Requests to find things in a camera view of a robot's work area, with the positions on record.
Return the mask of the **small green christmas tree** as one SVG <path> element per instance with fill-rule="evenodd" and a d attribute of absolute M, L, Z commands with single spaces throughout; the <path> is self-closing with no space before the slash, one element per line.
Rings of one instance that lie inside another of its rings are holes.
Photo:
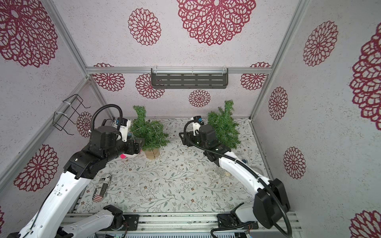
<path fill-rule="evenodd" d="M 239 126 L 232 117 L 234 102 L 227 100 L 224 102 L 224 108 L 219 107 L 217 112 L 209 112 L 207 122 L 216 131 L 217 139 L 231 149 L 237 149 L 241 143 L 239 140 Z"/>
<path fill-rule="evenodd" d="M 161 122 L 146 119 L 145 106 L 134 105 L 133 109 L 137 118 L 132 122 L 132 135 L 144 139 L 142 151 L 147 159 L 155 160 L 160 155 L 160 149 L 168 145 L 169 135 L 164 132 L 164 125 Z"/>

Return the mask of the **clear string light battery box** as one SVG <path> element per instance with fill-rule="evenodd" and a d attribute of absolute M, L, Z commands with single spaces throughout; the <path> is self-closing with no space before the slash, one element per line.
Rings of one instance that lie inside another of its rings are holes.
<path fill-rule="evenodd" d="M 226 171 L 225 169 L 221 168 L 221 167 L 217 167 L 214 172 L 220 176 L 220 178 L 229 178 L 231 177 L 231 174 Z"/>

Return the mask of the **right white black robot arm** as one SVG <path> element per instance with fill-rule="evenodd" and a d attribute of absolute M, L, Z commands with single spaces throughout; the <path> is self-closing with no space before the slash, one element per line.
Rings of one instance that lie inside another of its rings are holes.
<path fill-rule="evenodd" d="M 285 186 L 279 179 L 271 180 L 257 173 L 217 139 L 212 126 L 201 121 L 187 122 L 179 136 L 183 145 L 202 150 L 210 162 L 233 175 L 254 198 L 253 202 L 239 204 L 230 212 L 234 220 L 231 229 L 257 222 L 267 229 L 275 227 L 288 238 L 292 236 L 287 216 L 290 204 Z"/>

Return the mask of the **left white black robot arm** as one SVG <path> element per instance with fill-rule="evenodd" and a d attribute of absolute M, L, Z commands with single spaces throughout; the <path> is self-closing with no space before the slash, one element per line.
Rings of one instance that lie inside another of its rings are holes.
<path fill-rule="evenodd" d="M 89 143 L 74 153 L 64 166 L 57 185 L 40 206 L 37 213 L 19 232 L 9 238 L 86 238 L 103 229 L 120 229 L 124 217 L 113 205 L 79 222 L 62 226 L 61 223 L 82 191 L 107 163 L 123 154 L 139 154 L 143 138 L 129 135 L 127 130 L 100 126 L 91 130 Z"/>

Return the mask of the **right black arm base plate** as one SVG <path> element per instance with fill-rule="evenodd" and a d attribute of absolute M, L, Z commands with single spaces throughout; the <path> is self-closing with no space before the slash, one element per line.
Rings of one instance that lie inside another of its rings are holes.
<path fill-rule="evenodd" d="M 259 228 L 258 222 L 241 222 L 236 215 L 221 213 L 217 214 L 217 224 L 219 229 L 233 230 L 256 230 Z"/>

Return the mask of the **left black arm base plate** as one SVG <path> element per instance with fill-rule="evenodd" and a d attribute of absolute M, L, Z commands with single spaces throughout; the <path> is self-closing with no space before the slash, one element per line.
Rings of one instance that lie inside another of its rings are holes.
<path fill-rule="evenodd" d="M 139 219 L 140 216 L 137 214 L 127 214 L 123 215 L 123 220 L 122 220 L 122 227 L 120 230 L 122 231 L 136 231 L 138 229 L 138 224 L 139 224 Z"/>

